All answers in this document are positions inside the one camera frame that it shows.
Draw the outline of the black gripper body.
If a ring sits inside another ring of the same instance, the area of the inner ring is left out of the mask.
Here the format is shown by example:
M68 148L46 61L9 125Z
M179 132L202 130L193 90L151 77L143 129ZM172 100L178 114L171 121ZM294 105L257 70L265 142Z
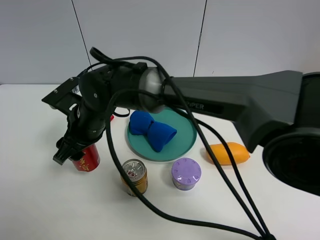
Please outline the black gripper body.
M108 102L99 98L65 96L55 108L67 116L67 130L58 140L59 152L81 152L96 143L103 134L107 122Z

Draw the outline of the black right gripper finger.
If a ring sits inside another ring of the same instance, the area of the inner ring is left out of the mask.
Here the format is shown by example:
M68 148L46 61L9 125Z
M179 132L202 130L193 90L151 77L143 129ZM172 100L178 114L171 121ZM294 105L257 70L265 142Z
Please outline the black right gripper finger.
M79 151L75 154L73 154L72 156L69 157L69 159L71 161L80 161L84 156L84 152L83 151Z

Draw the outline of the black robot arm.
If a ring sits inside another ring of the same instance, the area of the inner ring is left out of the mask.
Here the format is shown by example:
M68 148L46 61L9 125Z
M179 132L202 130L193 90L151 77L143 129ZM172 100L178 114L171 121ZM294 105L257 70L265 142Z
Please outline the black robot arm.
M107 60L78 78L79 114L67 106L68 130L53 159L97 142L115 107L157 113L165 104L234 124L249 152L263 147L268 171L304 192L320 193L320 75L285 70L258 76L168 77L144 62Z

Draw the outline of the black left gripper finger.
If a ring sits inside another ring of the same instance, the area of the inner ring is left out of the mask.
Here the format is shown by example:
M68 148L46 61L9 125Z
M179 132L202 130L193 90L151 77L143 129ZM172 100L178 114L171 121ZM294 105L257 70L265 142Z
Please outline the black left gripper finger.
M68 143L61 143L57 152L53 156L53 160L59 165L63 165L65 161L75 154L75 149Z

